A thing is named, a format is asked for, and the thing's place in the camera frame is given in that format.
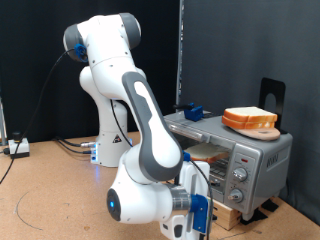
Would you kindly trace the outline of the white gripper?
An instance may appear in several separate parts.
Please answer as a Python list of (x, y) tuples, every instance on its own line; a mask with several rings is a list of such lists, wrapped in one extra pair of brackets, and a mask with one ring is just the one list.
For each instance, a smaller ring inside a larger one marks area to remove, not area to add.
[[(207, 198), (209, 164), (185, 161), (179, 174), (179, 184), (171, 186), (173, 210), (168, 220), (160, 223), (161, 233), (169, 240), (204, 240), (210, 232), (210, 206)], [(220, 180), (213, 179), (219, 187)]]

